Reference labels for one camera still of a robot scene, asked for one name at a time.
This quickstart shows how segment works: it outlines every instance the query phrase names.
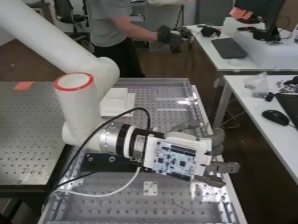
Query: white circuit board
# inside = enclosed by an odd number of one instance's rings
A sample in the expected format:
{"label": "white circuit board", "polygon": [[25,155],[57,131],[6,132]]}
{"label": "white circuit board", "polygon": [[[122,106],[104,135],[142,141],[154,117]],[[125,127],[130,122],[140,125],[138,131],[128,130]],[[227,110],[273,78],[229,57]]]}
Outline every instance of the white circuit board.
{"label": "white circuit board", "polygon": [[191,180],[194,167],[194,150],[166,142],[157,143],[153,166],[155,173]]}

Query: computer mouse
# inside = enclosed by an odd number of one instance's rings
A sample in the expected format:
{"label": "computer mouse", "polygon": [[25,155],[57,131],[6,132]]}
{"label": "computer mouse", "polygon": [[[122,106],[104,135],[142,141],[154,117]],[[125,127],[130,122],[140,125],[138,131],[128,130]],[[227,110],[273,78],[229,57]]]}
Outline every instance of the computer mouse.
{"label": "computer mouse", "polygon": [[290,119],[287,118],[287,116],[277,110],[263,111],[262,116],[267,120],[273,121],[274,123],[277,123],[282,126],[287,126],[290,124]]}

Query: keyboard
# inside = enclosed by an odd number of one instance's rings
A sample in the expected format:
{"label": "keyboard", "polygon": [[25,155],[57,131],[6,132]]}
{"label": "keyboard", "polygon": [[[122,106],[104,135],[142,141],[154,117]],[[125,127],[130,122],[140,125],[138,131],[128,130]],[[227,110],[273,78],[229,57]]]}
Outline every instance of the keyboard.
{"label": "keyboard", "polygon": [[247,56],[246,51],[231,38],[215,39],[211,43],[223,59],[239,59]]}
{"label": "keyboard", "polygon": [[281,94],[275,95],[277,100],[291,119],[295,128],[298,129],[298,95]]}

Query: gray shirt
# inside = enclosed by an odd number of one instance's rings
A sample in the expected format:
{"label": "gray shirt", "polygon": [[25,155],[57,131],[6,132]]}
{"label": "gray shirt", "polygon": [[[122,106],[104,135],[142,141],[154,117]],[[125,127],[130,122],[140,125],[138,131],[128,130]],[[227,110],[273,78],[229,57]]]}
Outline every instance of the gray shirt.
{"label": "gray shirt", "polygon": [[110,47],[125,40],[112,17],[129,16],[125,0],[86,0],[90,41],[98,47]]}

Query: metal table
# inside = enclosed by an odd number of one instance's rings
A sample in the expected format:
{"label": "metal table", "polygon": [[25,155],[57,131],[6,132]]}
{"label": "metal table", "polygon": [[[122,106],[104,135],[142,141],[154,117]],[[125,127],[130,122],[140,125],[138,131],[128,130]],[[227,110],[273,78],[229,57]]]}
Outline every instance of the metal table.
{"label": "metal table", "polygon": [[0,197],[20,198],[40,213],[49,185],[62,167],[64,117],[52,82],[16,91],[0,83]]}
{"label": "metal table", "polygon": [[[136,106],[149,110],[151,126],[158,131],[169,132],[179,123],[197,120],[202,124],[201,128],[189,130],[189,133],[197,137],[210,134],[201,99],[187,79],[120,79],[116,87],[128,87],[129,92],[136,93]],[[145,127],[146,117],[141,112],[120,120]],[[88,153],[89,150],[81,152],[65,178],[81,173]],[[118,189],[132,175],[129,172],[101,172],[64,187],[84,193],[104,194]],[[143,195],[143,181],[157,182],[157,196]],[[64,193],[52,197],[40,224],[245,224],[227,175],[225,181],[227,185],[221,189],[201,184],[198,198],[191,201],[189,182],[158,174],[140,173],[132,185],[110,197],[86,198]]]}

